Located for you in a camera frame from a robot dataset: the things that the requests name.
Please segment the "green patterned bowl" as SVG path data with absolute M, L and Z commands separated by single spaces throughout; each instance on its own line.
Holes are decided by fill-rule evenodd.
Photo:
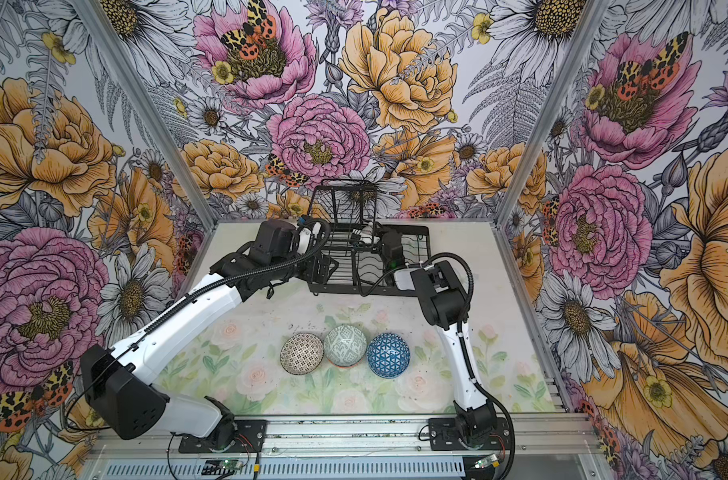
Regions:
M 356 365 L 365 355 L 367 338 L 364 332 L 352 325 L 339 325 L 324 338 L 324 353 L 327 359 L 338 367 Z

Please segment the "blue triangle pattern bowl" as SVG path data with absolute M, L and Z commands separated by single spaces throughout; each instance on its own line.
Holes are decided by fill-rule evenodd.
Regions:
M 411 361 L 411 352 L 402 336 L 385 332 L 371 340 L 367 347 L 366 358 L 375 375 L 384 379 L 394 379 L 406 372 Z

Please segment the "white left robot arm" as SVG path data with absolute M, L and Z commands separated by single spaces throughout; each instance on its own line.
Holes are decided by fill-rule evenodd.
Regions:
M 261 223 L 254 240 L 225 255 L 159 317 L 110 347 L 91 347 L 80 359 L 88 405 L 123 440 L 148 432 L 197 438 L 222 451 L 237 435 L 234 414 L 213 397 L 197 399 L 157 386 L 167 365 L 222 316 L 262 289 L 312 277 L 331 225 L 302 217 Z

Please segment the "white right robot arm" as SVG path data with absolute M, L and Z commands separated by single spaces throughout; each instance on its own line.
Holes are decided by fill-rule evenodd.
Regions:
M 398 291 L 416 295 L 424 319 L 439 335 L 451 368 L 458 437 L 465 445 L 476 446 L 497 430 L 499 408 L 497 399 L 481 384 L 467 327 L 475 292 L 472 269 L 451 252 L 409 262 L 401 237 L 394 231 L 381 236 L 379 253 L 385 272 L 365 293 L 392 280 Z

